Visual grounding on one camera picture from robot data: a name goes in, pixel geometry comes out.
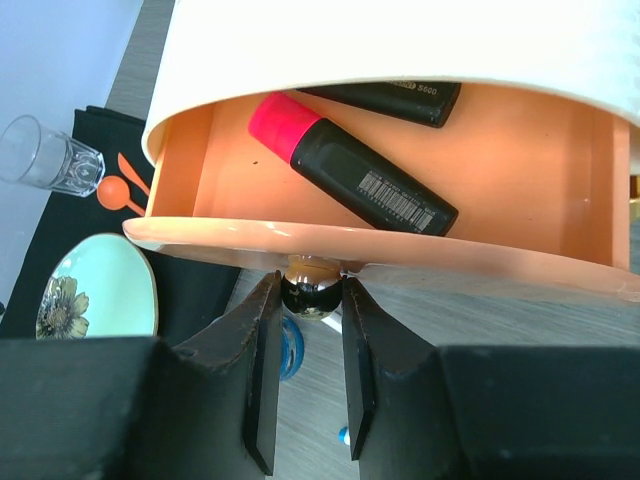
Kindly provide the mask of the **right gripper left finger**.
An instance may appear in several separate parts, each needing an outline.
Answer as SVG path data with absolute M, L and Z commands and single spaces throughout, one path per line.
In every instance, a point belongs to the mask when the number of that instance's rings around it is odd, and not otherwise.
M 177 346 L 5 340 L 5 479 L 263 479 L 274 470 L 281 275 Z

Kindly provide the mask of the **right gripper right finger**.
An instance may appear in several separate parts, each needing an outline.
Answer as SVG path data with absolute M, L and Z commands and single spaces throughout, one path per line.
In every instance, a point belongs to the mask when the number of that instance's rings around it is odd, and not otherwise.
M 635 479 L 639 352 L 434 346 L 342 284 L 351 456 L 364 479 Z

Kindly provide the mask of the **pink black highlighter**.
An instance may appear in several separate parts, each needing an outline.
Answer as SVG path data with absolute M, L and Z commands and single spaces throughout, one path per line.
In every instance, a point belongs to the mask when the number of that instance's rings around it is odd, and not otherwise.
M 250 135 L 379 230 L 446 235 L 458 210 L 390 160 L 284 93 L 253 113 Z

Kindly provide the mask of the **cream round drawer cabinet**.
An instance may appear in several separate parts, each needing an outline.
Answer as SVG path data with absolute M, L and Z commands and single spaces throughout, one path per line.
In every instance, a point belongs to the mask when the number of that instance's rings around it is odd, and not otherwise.
M 432 128 L 300 92 L 453 82 Z M 453 204 L 447 236 L 372 228 L 248 131 L 281 91 Z M 639 166 L 635 1 L 179 1 L 142 137 L 138 246 L 262 270 L 631 305 Z

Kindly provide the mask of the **blue black highlighter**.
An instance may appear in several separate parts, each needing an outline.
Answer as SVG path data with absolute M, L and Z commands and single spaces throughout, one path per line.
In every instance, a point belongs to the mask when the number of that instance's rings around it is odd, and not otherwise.
M 404 121 L 441 128 L 457 102 L 461 84 L 405 80 L 306 87 L 299 91 Z

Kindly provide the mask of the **white marker blue cap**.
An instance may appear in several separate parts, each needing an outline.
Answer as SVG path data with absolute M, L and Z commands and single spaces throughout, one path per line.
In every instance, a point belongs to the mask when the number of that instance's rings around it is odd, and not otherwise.
M 347 446 L 350 445 L 349 428 L 347 426 L 345 426 L 345 427 L 340 429 L 340 431 L 339 431 L 339 439 L 343 444 L 345 444 Z

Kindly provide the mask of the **pale green plate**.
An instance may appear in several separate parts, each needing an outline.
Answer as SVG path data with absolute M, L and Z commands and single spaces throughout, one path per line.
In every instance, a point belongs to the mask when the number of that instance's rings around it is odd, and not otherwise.
M 52 271 L 37 311 L 35 338 L 154 336 L 155 276 L 145 255 L 125 237 L 102 233 L 82 240 Z

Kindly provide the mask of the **blue white round tin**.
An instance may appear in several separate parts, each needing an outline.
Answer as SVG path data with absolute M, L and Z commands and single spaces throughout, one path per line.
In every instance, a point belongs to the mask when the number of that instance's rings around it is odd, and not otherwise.
M 304 337 L 301 330 L 291 317 L 284 316 L 281 342 L 281 381 L 291 379 L 298 372 L 303 363 L 304 352 Z

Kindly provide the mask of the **orange plastic spoon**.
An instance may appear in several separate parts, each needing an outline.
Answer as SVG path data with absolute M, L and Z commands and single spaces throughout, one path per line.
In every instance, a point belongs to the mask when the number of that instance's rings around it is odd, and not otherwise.
M 98 185 L 96 194 L 100 205 L 107 210 L 129 208 L 139 216 L 145 215 L 145 210 L 131 199 L 127 183 L 118 176 L 105 177 Z

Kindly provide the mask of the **clear glass cup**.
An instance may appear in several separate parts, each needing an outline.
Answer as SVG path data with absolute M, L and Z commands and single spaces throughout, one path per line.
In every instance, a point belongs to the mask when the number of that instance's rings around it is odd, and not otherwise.
M 16 118 L 1 135 L 1 179 L 85 198 L 106 171 L 98 150 L 41 124 L 31 115 Z

